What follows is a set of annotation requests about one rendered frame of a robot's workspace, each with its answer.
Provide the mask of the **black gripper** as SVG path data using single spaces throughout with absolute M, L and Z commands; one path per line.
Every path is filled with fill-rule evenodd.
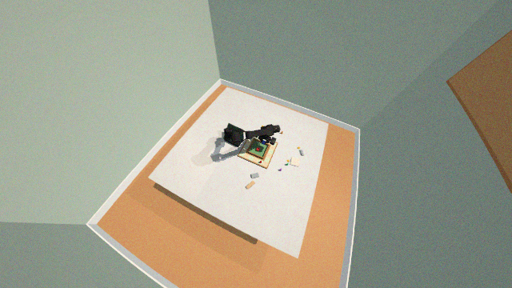
M 262 136 L 258 136 L 258 139 L 259 139 L 261 142 L 263 141 L 263 139 L 265 139 L 265 140 L 266 140 L 265 144 L 266 144 L 266 143 L 270 143 L 271 145 L 274 145 L 274 144 L 275 144 L 275 142 L 276 142 L 276 138 L 274 138 L 274 137 L 272 137 L 272 138 L 271 138 L 270 136 L 264 136 L 264 135 L 262 135 Z

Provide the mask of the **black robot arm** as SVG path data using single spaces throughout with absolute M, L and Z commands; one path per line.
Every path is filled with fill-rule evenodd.
M 232 128 L 227 127 L 224 129 L 224 135 L 225 135 L 226 139 L 231 138 L 231 141 L 233 143 L 240 143 L 240 142 L 244 142 L 246 139 L 252 139 L 257 136 L 262 136 L 262 135 L 272 136 L 272 135 L 274 135 L 274 133 L 280 132 L 280 130 L 281 130 L 279 125 L 274 126 L 272 124 L 269 124 L 267 126 L 262 126 L 260 128 L 261 128 L 260 130 L 244 131 L 242 129 L 234 130 Z M 241 139 L 240 139 L 239 131 L 246 133 L 246 138 L 243 141 L 241 141 Z

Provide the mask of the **cream flat square tile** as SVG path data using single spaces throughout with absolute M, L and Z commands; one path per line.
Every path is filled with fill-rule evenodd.
M 298 158 L 294 158 L 294 157 L 292 157 L 292 159 L 291 159 L 291 165 L 292 165 L 292 166 L 296 166 L 296 167 L 298 167 L 298 165 L 299 165 L 299 159 L 298 159 Z

